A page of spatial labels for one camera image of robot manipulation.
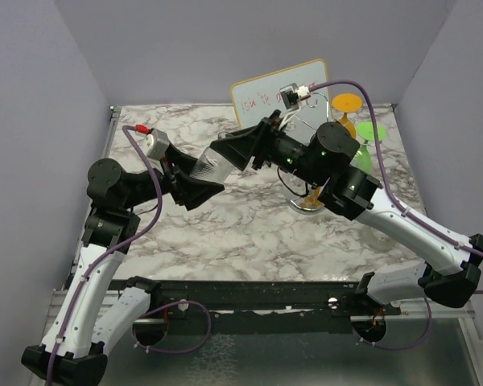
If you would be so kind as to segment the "orange plastic wine glass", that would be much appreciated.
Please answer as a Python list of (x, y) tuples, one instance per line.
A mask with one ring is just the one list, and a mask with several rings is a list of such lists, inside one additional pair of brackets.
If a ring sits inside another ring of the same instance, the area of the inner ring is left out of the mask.
[(352, 93), (339, 94), (332, 100), (332, 107), (342, 113), (339, 122), (349, 131), (352, 138), (357, 137), (357, 131), (355, 125), (349, 120), (349, 114), (356, 113), (362, 105), (362, 99)]

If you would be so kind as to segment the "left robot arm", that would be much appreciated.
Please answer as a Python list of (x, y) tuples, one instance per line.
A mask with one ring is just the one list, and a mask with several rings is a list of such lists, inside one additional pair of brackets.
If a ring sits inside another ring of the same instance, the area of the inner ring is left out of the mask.
[(170, 146), (160, 165), (128, 173), (112, 158), (96, 161), (88, 172), (92, 200), (85, 221), (75, 277), (58, 315), (39, 345), (23, 352), (21, 363), (48, 385), (97, 385), (110, 352), (139, 316), (161, 310), (160, 284), (136, 277), (117, 302), (100, 315), (109, 284), (131, 243), (142, 236), (132, 207), (170, 194), (188, 210), (223, 191), (219, 183), (194, 179), (196, 159)]

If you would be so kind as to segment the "green plastic wine glass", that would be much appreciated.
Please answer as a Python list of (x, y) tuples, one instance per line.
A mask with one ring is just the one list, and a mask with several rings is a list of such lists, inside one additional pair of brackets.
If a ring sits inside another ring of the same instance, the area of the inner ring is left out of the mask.
[(367, 121), (357, 124), (356, 134), (362, 140), (360, 148), (355, 156), (356, 166), (364, 172), (371, 174), (374, 165), (369, 148), (375, 147), (373, 123), (371, 121)]

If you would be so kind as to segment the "clear wine glass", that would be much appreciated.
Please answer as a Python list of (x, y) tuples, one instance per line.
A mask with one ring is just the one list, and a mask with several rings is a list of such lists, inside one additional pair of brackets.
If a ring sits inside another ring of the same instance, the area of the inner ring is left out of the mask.
[(234, 166), (221, 154), (207, 147), (189, 173), (191, 178), (223, 184)]

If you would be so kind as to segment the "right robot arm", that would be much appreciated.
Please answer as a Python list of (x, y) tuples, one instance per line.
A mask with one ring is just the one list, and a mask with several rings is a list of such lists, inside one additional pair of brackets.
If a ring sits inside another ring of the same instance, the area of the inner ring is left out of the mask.
[(212, 150), (239, 170), (275, 164), (312, 187), (332, 213), (356, 220), (399, 242), (423, 259), (409, 269), (367, 273), (353, 295), (362, 314), (410, 298), (461, 308), (475, 293), (483, 236), (453, 232), (388, 195), (372, 175), (352, 166), (359, 143), (339, 122), (325, 122), (304, 145), (280, 129), (278, 112), (256, 126), (212, 142)]

